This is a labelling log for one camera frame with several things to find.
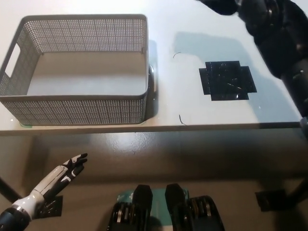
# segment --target green tape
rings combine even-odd
[[[183,190],[187,199],[188,190]],[[172,226],[171,217],[166,204],[165,192],[166,189],[152,189],[151,226]],[[117,197],[117,201],[132,202],[133,194],[134,190],[127,190]]]
[[[19,124],[20,124],[20,126],[22,126],[23,128],[32,128],[31,125],[23,125],[22,123],[19,123]]]

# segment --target robotic arm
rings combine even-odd
[[[54,198],[84,169],[88,154],[75,156],[51,171],[30,193],[0,215],[0,231],[23,231],[38,209]]]
[[[270,72],[281,79],[302,117],[308,116],[308,19],[291,0],[200,0],[238,16]]]

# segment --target black tape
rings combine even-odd
[[[35,219],[60,217],[62,215],[63,196],[56,196],[45,202],[37,213]]]
[[[204,95],[212,101],[249,100],[248,93],[257,92],[248,66],[239,61],[207,62],[199,69]]]

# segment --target perforated basket wall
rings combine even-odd
[[[20,47],[12,76],[5,73]],[[46,52],[141,52],[148,77],[144,15],[46,15],[22,19],[0,69],[0,102],[24,125],[138,124],[147,91],[136,96],[27,96],[39,57]]]

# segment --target floor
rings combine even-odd
[[[89,153],[63,190],[63,214],[27,230],[106,230],[117,195],[139,183],[178,182],[190,196],[210,195],[226,231],[308,231],[308,202],[262,213],[255,192],[296,187],[308,173],[308,145],[297,129],[1,137],[1,177],[26,194],[55,166]],[[0,209],[9,203],[0,197]]]

